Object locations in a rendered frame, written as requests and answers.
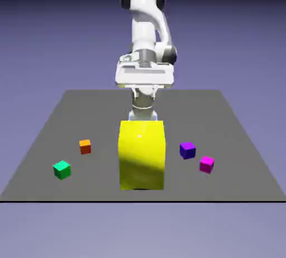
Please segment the large yellow box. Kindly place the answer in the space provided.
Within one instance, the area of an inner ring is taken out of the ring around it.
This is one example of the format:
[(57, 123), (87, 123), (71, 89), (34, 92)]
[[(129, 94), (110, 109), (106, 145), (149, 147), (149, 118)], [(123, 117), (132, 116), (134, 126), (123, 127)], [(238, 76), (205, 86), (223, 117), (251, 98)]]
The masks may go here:
[(166, 140), (163, 121), (121, 121), (120, 189), (163, 190)]

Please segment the small orange cube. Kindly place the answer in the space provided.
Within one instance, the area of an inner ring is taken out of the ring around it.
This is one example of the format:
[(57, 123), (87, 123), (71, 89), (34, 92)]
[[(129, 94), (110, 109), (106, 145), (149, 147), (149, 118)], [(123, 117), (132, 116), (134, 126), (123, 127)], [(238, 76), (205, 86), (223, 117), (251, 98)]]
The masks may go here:
[(80, 140), (79, 147), (80, 147), (80, 153), (82, 155), (91, 153), (91, 142), (89, 139)]

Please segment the small purple cube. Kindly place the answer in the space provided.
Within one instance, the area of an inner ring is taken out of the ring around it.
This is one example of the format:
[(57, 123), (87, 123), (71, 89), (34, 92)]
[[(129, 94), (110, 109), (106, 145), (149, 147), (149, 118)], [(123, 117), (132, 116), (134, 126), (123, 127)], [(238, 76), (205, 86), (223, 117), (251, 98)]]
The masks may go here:
[(184, 160), (192, 159), (196, 156), (196, 147), (193, 142), (181, 142), (179, 152)]

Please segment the small green cube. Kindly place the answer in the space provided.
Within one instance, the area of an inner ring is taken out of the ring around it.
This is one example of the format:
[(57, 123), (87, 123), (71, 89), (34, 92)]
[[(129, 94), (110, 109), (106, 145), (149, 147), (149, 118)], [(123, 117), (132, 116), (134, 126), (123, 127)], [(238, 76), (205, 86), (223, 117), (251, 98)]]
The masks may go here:
[(71, 166), (66, 161), (60, 161), (53, 165), (54, 175), (63, 180), (71, 175)]

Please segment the small magenta cube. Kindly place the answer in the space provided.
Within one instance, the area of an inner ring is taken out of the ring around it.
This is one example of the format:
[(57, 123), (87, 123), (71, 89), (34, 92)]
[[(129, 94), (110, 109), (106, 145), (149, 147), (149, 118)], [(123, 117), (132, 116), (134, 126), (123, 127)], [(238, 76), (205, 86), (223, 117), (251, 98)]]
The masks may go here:
[(200, 171), (210, 174), (214, 167), (215, 159), (209, 156), (203, 156), (199, 162)]

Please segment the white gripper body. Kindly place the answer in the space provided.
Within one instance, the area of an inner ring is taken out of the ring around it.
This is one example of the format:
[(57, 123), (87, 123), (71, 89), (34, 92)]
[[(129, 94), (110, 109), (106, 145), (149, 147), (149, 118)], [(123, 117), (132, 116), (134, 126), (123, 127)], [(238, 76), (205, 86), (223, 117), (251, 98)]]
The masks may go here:
[(151, 62), (150, 68), (143, 68), (139, 66), (137, 61), (118, 62), (115, 82), (121, 87), (133, 85), (173, 85), (174, 67), (171, 64)]

